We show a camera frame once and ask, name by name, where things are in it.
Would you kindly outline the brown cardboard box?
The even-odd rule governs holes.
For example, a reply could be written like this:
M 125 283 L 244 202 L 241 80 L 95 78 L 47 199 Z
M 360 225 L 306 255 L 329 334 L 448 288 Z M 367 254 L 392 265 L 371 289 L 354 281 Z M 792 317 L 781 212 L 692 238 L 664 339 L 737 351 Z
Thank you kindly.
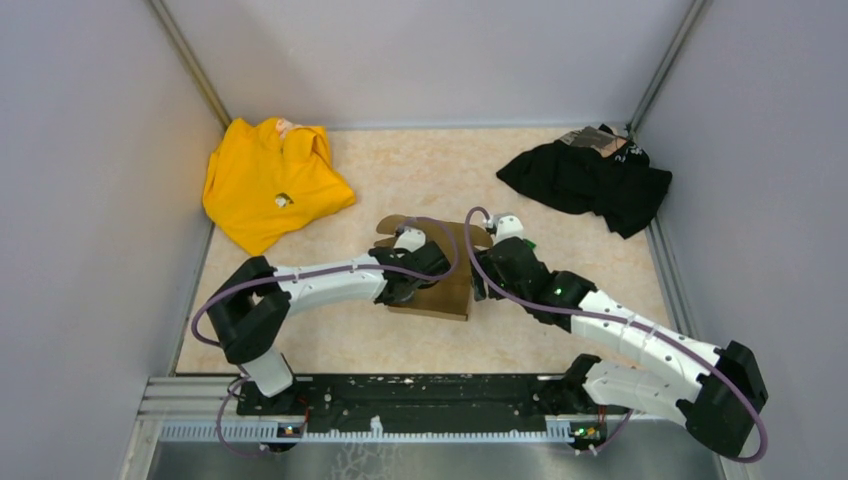
M 433 318 L 467 321 L 472 300 L 472 267 L 464 242 L 462 223 L 443 221 L 452 234 L 460 254 L 460 265 L 451 276 L 433 286 L 417 290 L 405 303 L 391 304 L 389 311 L 398 314 L 420 315 Z M 415 221 L 401 214 L 384 217 L 376 226 L 376 232 L 386 235 L 374 243 L 376 247 L 394 247 L 399 227 L 421 230 L 427 241 L 434 241 L 448 260 L 453 260 L 453 245 L 448 234 L 435 222 Z

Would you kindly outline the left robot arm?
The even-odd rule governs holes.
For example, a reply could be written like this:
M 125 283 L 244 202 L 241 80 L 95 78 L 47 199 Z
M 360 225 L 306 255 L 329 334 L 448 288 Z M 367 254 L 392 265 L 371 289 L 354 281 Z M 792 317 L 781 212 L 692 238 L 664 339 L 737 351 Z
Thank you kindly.
M 248 259 L 210 298 L 208 316 L 227 362 L 246 374 L 264 405 L 292 411 L 300 388 L 275 339 L 292 316 L 330 304 L 368 300 L 399 304 L 447 278 L 451 258 L 434 241 L 417 248 L 373 247 L 347 261 L 273 267 Z

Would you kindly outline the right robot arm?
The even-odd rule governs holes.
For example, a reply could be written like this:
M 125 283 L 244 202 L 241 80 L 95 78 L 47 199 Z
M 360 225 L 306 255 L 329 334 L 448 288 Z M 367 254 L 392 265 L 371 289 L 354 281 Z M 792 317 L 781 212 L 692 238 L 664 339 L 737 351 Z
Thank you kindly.
M 768 400 L 756 356 L 742 343 L 719 347 L 653 322 L 615 301 L 590 280 L 549 269 L 521 238 L 471 258 L 484 298 L 509 299 L 537 321 L 605 345 L 637 369 L 591 360 L 563 385 L 576 412 L 621 406 L 683 426 L 701 445 L 740 463 L 767 447 L 760 413 Z

